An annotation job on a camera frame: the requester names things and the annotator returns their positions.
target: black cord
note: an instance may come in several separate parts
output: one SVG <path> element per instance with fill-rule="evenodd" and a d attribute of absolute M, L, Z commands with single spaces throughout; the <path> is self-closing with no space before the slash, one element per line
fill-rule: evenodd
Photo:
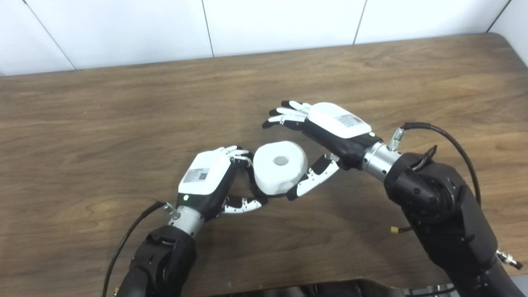
<path fill-rule="evenodd" d="M 418 123 L 418 122 L 412 122 L 412 123 L 405 123 L 403 126 L 401 126 L 403 130 L 411 130 L 411 129 L 426 129 L 426 130 L 433 130 L 437 133 L 440 133 L 443 137 L 447 138 L 453 146 L 457 149 L 458 153 L 462 156 L 464 161 L 466 162 L 467 168 L 469 169 L 469 174 L 471 175 L 471 179 L 473 180 L 473 187 L 475 188 L 475 199 L 477 200 L 478 205 L 481 205 L 481 199 L 480 199 L 480 186 L 478 185 L 478 178 L 477 173 L 475 172 L 475 168 L 473 167 L 473 164 L 471 163 L 471 159 L 467 155 L 466 151 L 462 148 L 462 146 L 456 141 L 454 137 L 449 135 L 446 131 L 443 129 L 433 126 L 429 123 Z"/>
<path fill-rule="evenodd" d="M 447 290 L 438 291 L 438 292 L 431 292 L 431 293 L 424 293 L 424 294 L 417 294 L 417 295 L 406 295 L 406 296 L 407 297 L 428 297 L 428 296 L 434 296 L 434 295 L 448 294 L 455 290 L 456 290 L 455 287 L 452 287 Z"/>
<path fill-rule="evenodd" d="M 102 297 L 106 297 L 106 293 L 108 291 L 108 283 L 110 282 L 110 276 L 112 275 L 112 269 L 114 269 L 114 265 L 116 263 L 117 257 L 119 257 L 119 253 L 121 253 L 121 250 L 123 249 L 123 246 L 127 242 L 128 237 L 130 237 L 130 234 L 132 233 L 132 231 L 134 231 L 134 229 L 139 224 L 139 222 L 141 222 L 141 220 L 143 220 L 148 215 L 153 213 L 156 209 L 161 208 L 161 207 L 163 207 L 166 204 L 167 203 L 165 203 L 165 202 L 156 201 L 149 208 L 145 209 L 145 211 L 143 211 L 141 213 L 141 215 L 139 215 L 139 217 L 136 219 L 136 221 L 132 224 L 132 226 L 125 233 L 125 236 L 123 237 L 123 239 L 121 240 L 121 242 L 117 246 L 117 250 L 114 253 L 114 256 L 112 257 L 112 260 L 110 261 L 110 265 L 108 265 L 108 270 L 106 271 L 106 276 L 105 276 L 105 283 L 104 283 L 104 285 L 102 287 Z"/>

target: white wall tile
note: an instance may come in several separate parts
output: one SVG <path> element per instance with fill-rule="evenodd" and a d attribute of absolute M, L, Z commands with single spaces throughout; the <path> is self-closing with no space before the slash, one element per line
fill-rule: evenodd
<path fill-rule="evenodd" d="M 22 0 L 0 0 L 0 76 L 71 69 Z"/>
<path fill-rule="evenodd" d="M 26 0 L 76 68 L 211 57 L 200 0 Z"/>
<path fill-rule="evenodd" d="M 490 32 L 504 36 L 528 66 L 528 0 L 512 0 Z"/>
<path fill-rule="evenodd" d="M 352 44 L 364 0 L 204 0 L 215 56 Z"/>
<path fill-rule="evenodd" d="M 486 32 L 508 0 L 367 0 L 356 43 Z"/>

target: wooden table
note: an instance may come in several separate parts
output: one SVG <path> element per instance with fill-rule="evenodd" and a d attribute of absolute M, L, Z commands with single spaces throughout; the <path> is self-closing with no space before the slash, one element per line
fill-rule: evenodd
<path fill-rule="evenodd" d="M 285 99 L 337 103 L 386 140 L 409 120 L 451 132 L 473 159 L 501 248 L 528 262 L 528 71 L 502 37 L 479 34 L 1 78 L 0 295 L 99 295 L 126 229 L 154 199 L 174 201 L 198 152 L 291 140 L 314 162 L 324 149 L 301 133 L 260 128 Z M 413 131 L 401 148 L 433 144 L 469 181 L 441 136 Z M 241 175 L 232 192 L 247 194 L 246 183 Z M 136 229 L 111 288 L 166 222 L 159 211 Z M 339 172 L 295 202 L 206 224 L 183 295 L 447 282 L 415 235 L 392 225 L 406 221 L 381 183 Z"/>

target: foam cylinder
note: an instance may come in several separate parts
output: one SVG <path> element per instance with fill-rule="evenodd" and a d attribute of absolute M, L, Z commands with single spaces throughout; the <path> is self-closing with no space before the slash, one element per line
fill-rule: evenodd
<path fill-rule="evenodd" d="M 258 148 L 253 157 L 255 181 L 267 195 L 286 193 L 308 169 L 308 158 L 294 142 L 268 143 Z"/>

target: barcode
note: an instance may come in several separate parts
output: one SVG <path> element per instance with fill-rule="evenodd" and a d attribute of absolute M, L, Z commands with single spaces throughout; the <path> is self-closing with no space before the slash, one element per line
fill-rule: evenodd
<path fill-rule="evenodd" d="M 183 183 L 204 182 L 208 173 L 209 168 L 189 169 L 185 175 L 185 178 L 183 179 Z"/>

